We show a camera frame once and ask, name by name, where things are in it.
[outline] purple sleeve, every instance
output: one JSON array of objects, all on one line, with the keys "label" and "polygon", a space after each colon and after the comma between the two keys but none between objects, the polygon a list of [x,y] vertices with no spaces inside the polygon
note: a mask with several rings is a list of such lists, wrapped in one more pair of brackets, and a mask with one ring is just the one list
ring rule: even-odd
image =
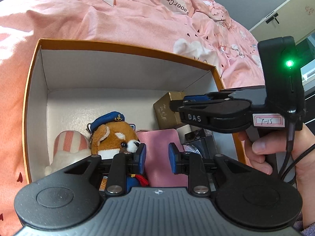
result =
[{"label": "purple sleeve", "polygon": [[297,221],[293,225],[294,229],[301,232],[304,236],[315,236],[315,223],[303,230],[303,216],[299,214]]}]

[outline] blue beret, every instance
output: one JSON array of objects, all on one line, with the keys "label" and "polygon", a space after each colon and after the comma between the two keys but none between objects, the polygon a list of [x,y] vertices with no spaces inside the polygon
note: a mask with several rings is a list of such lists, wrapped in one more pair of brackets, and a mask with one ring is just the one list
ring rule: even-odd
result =
[{"label": "blue beret", "polygon": [[91,134],[94,133],[95,130],[102,124],[106,124],[111,121],[125,121],[125,117],[122,113],[120,112],[110,112],[107,113],[99,118],[97,118],[95,121],[92,123],[88,124],[88,130],[90,131]]}]

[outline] pink blanket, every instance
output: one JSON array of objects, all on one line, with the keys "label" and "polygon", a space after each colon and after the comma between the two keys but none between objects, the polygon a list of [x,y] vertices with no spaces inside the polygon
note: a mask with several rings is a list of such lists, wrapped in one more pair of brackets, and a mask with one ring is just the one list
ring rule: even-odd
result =
[{"label": "pink blanket", "polygon": [[226,87],[264,84],[257,42],[214,0],[0,2],[0,235],[21,225],[13,200],[26,184],[21,119],[39,38],[118,42],[215,65]]}]

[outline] gold box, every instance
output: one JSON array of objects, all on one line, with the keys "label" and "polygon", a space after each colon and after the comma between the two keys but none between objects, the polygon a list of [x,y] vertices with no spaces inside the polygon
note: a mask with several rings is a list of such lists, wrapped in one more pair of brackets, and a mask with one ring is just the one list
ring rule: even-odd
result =
[{"label": "gold box", "polygon": [[171,100],[182,100],[185,96],[184,92],[168,92],[154,103],[153,107],[157,117],[157,122],[160,130],[177,129],[185,123],[181,122],[178,112],[173,112],[170,109]]}]

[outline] ribbed gray surface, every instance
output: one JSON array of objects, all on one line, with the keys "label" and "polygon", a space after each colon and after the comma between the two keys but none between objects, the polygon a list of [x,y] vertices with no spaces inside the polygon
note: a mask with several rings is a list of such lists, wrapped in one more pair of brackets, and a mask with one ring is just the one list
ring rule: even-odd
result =
[{"label": "ribbed gray surface", "polygon": [[277,232],[252,232],[224,220],[205,198],[185,188],[132,188],[123,197],[109,198],[89,221],[63,231],[44,232],[24,227],[18,236],[297,236],[293,228]]}]

